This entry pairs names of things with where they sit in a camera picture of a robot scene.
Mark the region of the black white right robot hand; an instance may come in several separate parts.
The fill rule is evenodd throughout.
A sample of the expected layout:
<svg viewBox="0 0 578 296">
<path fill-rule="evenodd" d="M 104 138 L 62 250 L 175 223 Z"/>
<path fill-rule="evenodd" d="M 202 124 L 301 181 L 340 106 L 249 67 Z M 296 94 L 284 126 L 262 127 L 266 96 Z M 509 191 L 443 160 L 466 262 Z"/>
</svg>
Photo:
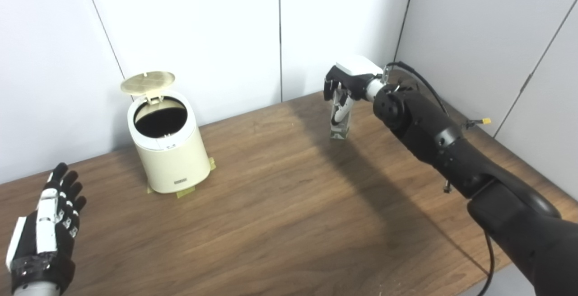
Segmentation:
<svg viewBox="0 0 578 296">
<path fill-rule="evenodd" d="M 381 88 L 383 71 L 368 58 L 349 56 L 337 61 L 324 79 L 323 96 L 326 102 L 333 102 L 331 125 L 338 126 L 355 102 L 374 102 Z"/>
</svg>

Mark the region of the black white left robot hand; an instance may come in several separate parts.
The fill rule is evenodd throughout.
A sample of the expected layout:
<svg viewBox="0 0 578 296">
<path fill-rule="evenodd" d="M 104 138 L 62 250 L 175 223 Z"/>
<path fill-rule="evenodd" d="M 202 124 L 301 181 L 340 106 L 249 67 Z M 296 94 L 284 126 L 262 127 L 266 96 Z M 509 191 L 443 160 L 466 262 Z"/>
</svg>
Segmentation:
<svg viewBox="0 0 578 296">
<path fill-rule="evenodd" d="M 67 164 L 56 165 L 36 209 L 17 219 L 5 261 L 13 296 L 61 296 L 70 287 L 80 213 L 87 203 L 78 178 Z"/>
</svg>

